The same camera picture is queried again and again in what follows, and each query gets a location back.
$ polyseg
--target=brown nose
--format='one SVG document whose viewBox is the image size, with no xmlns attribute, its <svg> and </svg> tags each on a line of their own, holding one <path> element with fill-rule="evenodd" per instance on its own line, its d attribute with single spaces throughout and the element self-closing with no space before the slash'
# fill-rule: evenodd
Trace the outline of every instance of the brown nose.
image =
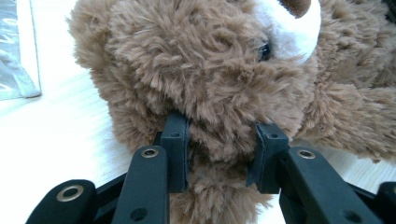
<svg viewBox="0 0 396 224">
<path fill-rule="evenodd" d="M 311 7 L 311 0 L 279 0 L 279 2 L 297 19 L 305 15 Z"/>
</svg>

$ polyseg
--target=black eye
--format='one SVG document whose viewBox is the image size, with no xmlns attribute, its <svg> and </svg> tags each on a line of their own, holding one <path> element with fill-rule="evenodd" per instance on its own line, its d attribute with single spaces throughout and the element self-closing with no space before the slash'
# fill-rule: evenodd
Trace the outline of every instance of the black eye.
<svg viewBox="0 0 396 224">
<path fill-rule="evenodd" d="M 259 62 L 268 61 L 271 58 L 271 49 L 268 44 L 259 47 Z"/>
</svg>

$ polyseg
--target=clear plastic packaging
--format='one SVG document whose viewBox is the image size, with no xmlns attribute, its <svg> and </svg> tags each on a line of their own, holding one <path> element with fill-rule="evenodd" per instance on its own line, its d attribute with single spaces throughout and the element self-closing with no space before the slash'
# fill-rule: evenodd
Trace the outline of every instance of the clear plastic packaging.
<svg viewBox="0 0 396 224">
<path fill-rule="evenodd" d="M 41 94 L 29 0 L 0 0 L 0 100 Z"/>
</svg>

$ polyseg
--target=teddy bear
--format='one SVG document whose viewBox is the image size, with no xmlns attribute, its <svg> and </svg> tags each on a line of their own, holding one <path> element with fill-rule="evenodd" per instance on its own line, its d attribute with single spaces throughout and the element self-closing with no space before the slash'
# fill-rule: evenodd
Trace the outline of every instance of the teddy bear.
<svg viewBox="0 0 396 224">
<path fill-rule="evenodd" d="M 77 63 L 131 152 L 190 120 L 175 223 L 247 223 L 256 123 L 373 161 L 396 158 L 396 26 L 381 0 L 78 0 Z"/>
</svg>

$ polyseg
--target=stuffed animal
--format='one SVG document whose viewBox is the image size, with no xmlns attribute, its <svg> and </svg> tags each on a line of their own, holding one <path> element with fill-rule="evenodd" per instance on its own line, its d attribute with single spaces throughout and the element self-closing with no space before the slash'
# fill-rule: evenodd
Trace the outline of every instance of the stuffed animal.
<svg viewBox="0 0 396 224">
<path fill-rule="evenodd" d="M 176 223 L 246 223 L 254 125 L 375 161 L 396 158 L 396 26 L 381 0 L 79 0 L 77 62 L 134 152 L 169 111 L 191 121 Z"/>
</svg>

